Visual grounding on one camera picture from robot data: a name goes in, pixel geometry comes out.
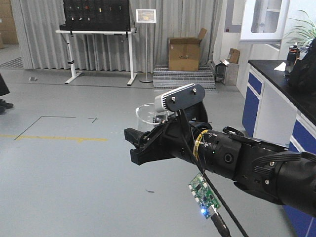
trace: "framed sign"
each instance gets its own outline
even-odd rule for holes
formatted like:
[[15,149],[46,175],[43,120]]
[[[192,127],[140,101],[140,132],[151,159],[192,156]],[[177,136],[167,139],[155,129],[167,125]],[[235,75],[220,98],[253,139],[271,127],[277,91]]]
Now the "framed sign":
[[156,23],[156,9],[136,9],[137,23]]

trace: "sign stand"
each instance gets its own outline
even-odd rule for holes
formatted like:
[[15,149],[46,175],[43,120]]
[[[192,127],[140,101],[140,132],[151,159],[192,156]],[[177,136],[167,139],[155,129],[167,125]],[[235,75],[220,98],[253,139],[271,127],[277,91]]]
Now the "sign stand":
[[[156,10],[155,9],[137,9],[136,10],[137,23],[156,23]],[[149,83],[153,79],[148,78],[148,24],[146,24],[146,79],[139,79],[140,82]]]

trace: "clear plastic container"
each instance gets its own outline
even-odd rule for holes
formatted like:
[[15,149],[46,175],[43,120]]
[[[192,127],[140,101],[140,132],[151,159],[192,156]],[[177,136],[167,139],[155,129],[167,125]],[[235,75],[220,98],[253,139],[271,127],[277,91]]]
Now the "clear plastic container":
[[153,103],[144,104],[136,109],[137,130],[142,132],[151,131],[163,120],[167,120],[168,112],[158,113]]

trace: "person's foot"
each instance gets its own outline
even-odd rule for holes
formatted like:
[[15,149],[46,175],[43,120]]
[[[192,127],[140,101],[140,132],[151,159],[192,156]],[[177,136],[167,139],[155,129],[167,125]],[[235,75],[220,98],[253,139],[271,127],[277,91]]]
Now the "person's foot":
[[0,106],[0,114],[2,114],[5,111],[5,107]]
[[5,100],[0,100],[0,107],[4,107],[5,109],[13,108],[13,104],[7,103]]

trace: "white standing desk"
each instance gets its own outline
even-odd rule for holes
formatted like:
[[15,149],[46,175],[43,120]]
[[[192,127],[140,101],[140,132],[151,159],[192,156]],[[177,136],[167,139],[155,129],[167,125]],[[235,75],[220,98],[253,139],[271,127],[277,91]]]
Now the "white standing desk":
[[131,28],[130,31],[61,31],[61,30],[56,30],[56,33],[61,33],[66,35],[66,41],[67,41],[67,48],[69,51],[69,57],[70,57],[70,62],[69,64],[72,77],[68,79],[65,84],[71,83],[74,79],[76,79],[78,76],[82,74],[82,72],[76,73],[76,68],[75,68],[75,60],[74,60],[74,53],[71,47],[71,41],[69,35],[72,34],[81,34],[81,35],[92,35],[92,34],[102,34],[102,35],[126,35],[128,34],[128,48],[129,48],[129,64],[130,64],[130,80],[128,81],[127,85],[132,85],[135,77],[137,76],[137,73],[134,73],[134,65],[133,65],[133,38],[132,35],[133,33],[136,32],[135,28]]

